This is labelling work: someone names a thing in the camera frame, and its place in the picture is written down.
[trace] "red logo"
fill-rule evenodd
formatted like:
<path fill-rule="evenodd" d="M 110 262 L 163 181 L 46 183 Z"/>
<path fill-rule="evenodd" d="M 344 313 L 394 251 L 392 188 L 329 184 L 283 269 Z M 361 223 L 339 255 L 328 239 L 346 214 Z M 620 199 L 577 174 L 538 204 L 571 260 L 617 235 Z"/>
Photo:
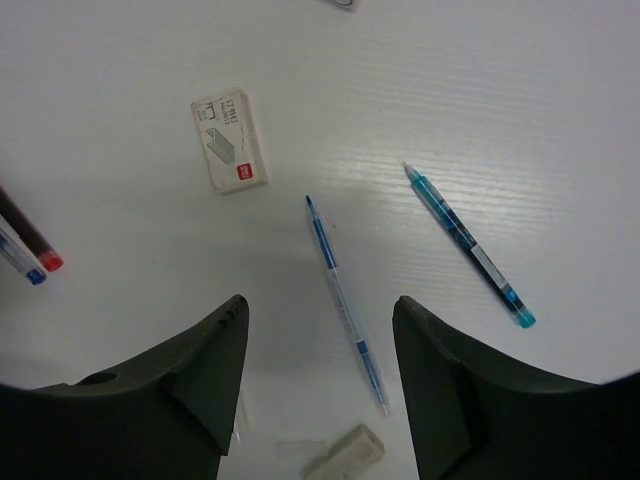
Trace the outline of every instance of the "red logo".
<path fill-rule="evenodd" d="M 250 163 L 244 163 L 238 165 L 238 178 L 240 180 L 248 180 L 253 177 L 253 170 L 251 170 Z"/>

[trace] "blue pen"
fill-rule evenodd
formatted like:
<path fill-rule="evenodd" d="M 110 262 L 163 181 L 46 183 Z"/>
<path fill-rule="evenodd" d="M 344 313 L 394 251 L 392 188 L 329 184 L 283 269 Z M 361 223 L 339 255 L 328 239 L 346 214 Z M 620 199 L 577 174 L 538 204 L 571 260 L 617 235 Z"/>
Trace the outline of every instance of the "blue pen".
<path fill-rule="evenodd" d="M 327 267 L 327 277 L 329 278 L 329 285 L 331 287 L 331 293 L 335 297 L 336 305 L 340 313 L 340 318 L 347 332 L 349 340 L 354 346 L 354 351 L 357 353 L 357 359 L 359 360 L 360 368 L 365 374 L 367 384 L 371 388 L 373 395 L 378 400 L 382 408 L 382 412 L 385 415 L 389 414 L 389 400 L 380 380 L 378 374 L 378 368 L 373 359 L 373 355 L 369 350 L 369 346 L 364 336 L 364 329 L 362 328 L 362 319 L 358 307 L 356 306 L 353 298 L 342 278 L 340 268 L 336 262 L 336 258 L 331 249 L 330 240 L 326 230 L 322 225 L 322 220 L 318 214 L 318 211 L 313 206 L 311 198 L 307 196 L 307 211 L 308 218 L 315 233 L 315 238 L 318 241 L 320 251 L 322 252 L 322 260 Z"/>
<path fill-rule="evenodd" d="M 27 277 L 32 285 L 44 282 L 47 276 L 34 260 L 24 252 L 20 245 L 0 228 L 0 254 L 6 258 L 18 272 Z"/>
<path fill-rule="evenodd" d="M 529 309 L 522 303 L 520 297 L 515 290 L 509 285 L 509 282 L 502 276 L 493 262 L 489 259 L 482 247 L 467 230 L 467 227 L 460 221 L 447 202 L 442 198 L 440 192 L 436 190 L 424 175 L 421 175 L 415 168 L 402 162 L 404 171 L 411 181 L 411 186 L 416 192 L 422 203 L 431 210 L 442 226 L 453 237 L 458 246 L 462 249 L 471 263 L 475 265 L 482 274 L 493 291 L 496 292 L 502 303 L 504 303 L 509 311 L 513 314 L 516 321 L 522 328 L 529 328 L 536 319 Z"/>

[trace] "blue pen cap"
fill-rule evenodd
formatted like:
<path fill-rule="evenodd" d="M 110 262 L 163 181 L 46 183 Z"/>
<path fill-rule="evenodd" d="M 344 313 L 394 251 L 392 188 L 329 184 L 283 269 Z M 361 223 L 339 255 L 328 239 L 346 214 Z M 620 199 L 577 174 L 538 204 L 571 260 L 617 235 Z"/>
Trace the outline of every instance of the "blue pen cap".
<path fill-rule="evenodd" d="M 518 323 L 522 328 L 529 328 L 536 323 L 536 318 L 527 308 L 522 308 L 515 313 Z"/>
<path fill-rule="evenodd" d="M 31 285 L 40 285 L 47 279 L 47 276 L 44 273 L 35 269 L 27 273 L 26 277 L 31 282 Z"/>

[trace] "white eraser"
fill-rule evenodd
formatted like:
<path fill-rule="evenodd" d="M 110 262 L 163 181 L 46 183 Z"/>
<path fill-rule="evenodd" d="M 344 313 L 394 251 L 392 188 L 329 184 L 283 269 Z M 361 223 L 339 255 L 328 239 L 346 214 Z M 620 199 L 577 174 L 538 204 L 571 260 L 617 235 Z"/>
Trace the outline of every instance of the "white eraser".
<path fill-rule="evenodd" d="M 384 457 L 384 445 L 365 425 L 336 443 L 326 458 L 311 464 L 305 480 L 351 480 Z"/>

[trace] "white table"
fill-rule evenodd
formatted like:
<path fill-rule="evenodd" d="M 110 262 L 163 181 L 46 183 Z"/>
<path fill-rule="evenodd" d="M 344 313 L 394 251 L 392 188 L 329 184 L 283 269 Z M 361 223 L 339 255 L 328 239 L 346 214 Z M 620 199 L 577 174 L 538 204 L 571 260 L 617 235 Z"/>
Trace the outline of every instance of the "white table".
<path fill-rule="evenodd" d="M 73 383 L 251 308 L 252 431 L 220 479 L 293 479 L 273 443 L 360 422 L 417 478 L 394 351 L 401 294 L 525 362 L 603 382 L 640 365 L 640 3 L 8 0 L 0 182 L 65 267 L 0 262 L 0 381 Z M 250 95 L 270 183 L 212 192 L 190 103 Z M 516 327 L 422 207 L 438 186 L 538 317 Z M 304 219 L 313 194 L 366 316 L 394 415 L 367 396 Z"/>

